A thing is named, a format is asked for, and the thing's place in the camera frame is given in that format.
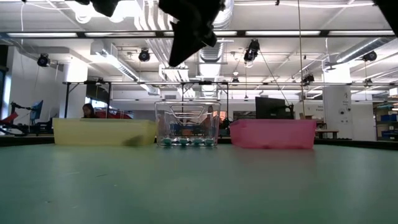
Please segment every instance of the clear plastic container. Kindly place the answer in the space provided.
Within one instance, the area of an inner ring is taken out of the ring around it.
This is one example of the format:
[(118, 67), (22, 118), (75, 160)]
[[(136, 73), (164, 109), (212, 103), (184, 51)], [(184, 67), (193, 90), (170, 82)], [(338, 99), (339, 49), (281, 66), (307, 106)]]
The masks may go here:
[(220, 124), (219, 103), (156, 102), (157, 144), (215, 146)]

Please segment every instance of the pink bin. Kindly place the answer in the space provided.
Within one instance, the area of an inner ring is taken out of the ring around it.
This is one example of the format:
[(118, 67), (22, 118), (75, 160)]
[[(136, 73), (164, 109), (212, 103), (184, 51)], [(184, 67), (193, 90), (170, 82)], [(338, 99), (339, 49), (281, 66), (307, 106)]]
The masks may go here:
[(242, 119), (231, 123), (232, 144), (249, 149), (312, 149), (317, 122)]

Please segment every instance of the desk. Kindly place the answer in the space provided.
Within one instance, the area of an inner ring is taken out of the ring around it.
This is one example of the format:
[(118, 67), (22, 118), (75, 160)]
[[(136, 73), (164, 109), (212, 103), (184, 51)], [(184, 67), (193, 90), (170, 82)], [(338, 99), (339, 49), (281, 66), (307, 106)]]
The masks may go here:
[(318, 138), (323, 139), (323, 134), (325, 133), (332, 133), (333, 134), (333, 139), (337, 139), (337, 130), (316, 130), (315, 134), (318, 136)]

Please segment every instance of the black monitor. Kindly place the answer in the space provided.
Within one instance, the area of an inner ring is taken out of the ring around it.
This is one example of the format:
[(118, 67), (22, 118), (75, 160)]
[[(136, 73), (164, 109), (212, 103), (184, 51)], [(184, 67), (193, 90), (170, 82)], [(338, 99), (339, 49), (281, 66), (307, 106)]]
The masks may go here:
[(294, 119), (292, 108), (286, 106), (285, 100), (256, 97), (256, 119)]

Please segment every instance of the plastic bin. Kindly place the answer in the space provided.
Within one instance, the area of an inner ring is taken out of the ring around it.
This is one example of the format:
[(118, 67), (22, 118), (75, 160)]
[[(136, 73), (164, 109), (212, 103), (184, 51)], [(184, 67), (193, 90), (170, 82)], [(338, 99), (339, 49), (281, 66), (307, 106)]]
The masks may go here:
[(249, 149), (313, 149), (317, 122), (242, 119), (230, 124), (234, 145)]
[(54, 137), (58, 145), (143, 146), (153, 144), (153, 121), (134, 119), (54, 118)]
[(215, 146), (220, 124), (219, 103), (156, 102), (157, 144)]
[(392, 114), (392, 115), (382, 115), (380, 117), (381, 121), (397, 121), (397, 115)]

